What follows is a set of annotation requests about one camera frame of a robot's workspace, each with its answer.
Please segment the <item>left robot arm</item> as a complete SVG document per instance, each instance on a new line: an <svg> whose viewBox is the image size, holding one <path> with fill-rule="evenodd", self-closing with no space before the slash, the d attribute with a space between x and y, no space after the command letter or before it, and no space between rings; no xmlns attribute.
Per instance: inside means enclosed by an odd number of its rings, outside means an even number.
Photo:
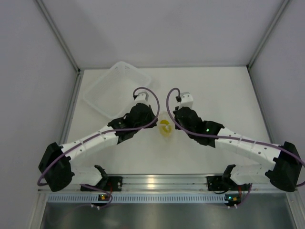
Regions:
<svg viewBox="0 0 305 229"><path fill-rule="evenodd" d="M101 166L78 167L73 161L129 140L141 129L155 127L157 121L158 114L153 113L150 105L137 103L123 117L85 138L63 145L49 144L38 166L38 186L48 186L53 192L72 184L80 185L81 191L104 190L109 176Z"/></svg>

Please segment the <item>clear zip top bag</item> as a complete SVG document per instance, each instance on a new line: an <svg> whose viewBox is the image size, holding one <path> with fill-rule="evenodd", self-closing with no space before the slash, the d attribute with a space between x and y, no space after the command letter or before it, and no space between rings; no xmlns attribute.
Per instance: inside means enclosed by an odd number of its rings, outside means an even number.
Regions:
<svg viewBox="0 0 305 229"><path fill-rule="evenodd" d="M166 142L170 142L173 138L173 133L175 131L174 123L169 117L168 113L163 111L158 116L157 127L162 138Z"/></svg>

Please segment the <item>yellow fake food slice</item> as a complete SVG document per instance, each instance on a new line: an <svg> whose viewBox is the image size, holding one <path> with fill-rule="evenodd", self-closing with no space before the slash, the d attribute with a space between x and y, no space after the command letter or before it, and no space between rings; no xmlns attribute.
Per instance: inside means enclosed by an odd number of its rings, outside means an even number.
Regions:
<svg viewBox="0 0 305 229"><path fill-rule="evenodd" d="M169 137L172 133L172 126L170 125L169 121L161 120L159 122L159 131L162 136Z"/></svg>

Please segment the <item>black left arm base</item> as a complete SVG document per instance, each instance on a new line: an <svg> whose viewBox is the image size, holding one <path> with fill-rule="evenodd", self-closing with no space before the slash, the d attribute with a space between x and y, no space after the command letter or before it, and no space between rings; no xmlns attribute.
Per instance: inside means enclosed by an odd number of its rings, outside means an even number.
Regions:
<svg viewBox="0 0 305 229"><path fill-rule="evenodd" d="M109 176L107 179L103 178L97 185L93 186L107 192L121 192L122 190L122 180L121 176Z"/></svg>

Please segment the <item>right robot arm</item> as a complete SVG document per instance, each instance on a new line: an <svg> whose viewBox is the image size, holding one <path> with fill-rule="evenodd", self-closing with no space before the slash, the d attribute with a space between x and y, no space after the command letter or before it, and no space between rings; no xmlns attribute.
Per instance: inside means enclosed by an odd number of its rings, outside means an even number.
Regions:
<svg viewBox="0 0 305 229"><path fill-rule="evenodd" d="M256 162L255 165L228 165L222 176L227 189L238 185L271 183L274 187L293 192L297 187L302 164L294 144L267 144L242 137L214 121L204 121L189 107L176 107L176 129L188 131L190 139L203 146L224 149Z"/></svg>

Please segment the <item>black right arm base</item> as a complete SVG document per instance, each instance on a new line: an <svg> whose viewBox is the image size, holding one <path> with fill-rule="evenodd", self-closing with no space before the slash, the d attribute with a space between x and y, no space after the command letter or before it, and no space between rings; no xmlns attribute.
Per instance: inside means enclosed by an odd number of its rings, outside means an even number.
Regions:
<svg viewBox="0 0 305 229"><path fill-rule="evenodd" d="M248 191L250 184L238 185L230 178L223 176L208 176L208 190L216 193L225 193L227 191Z"/></svg>

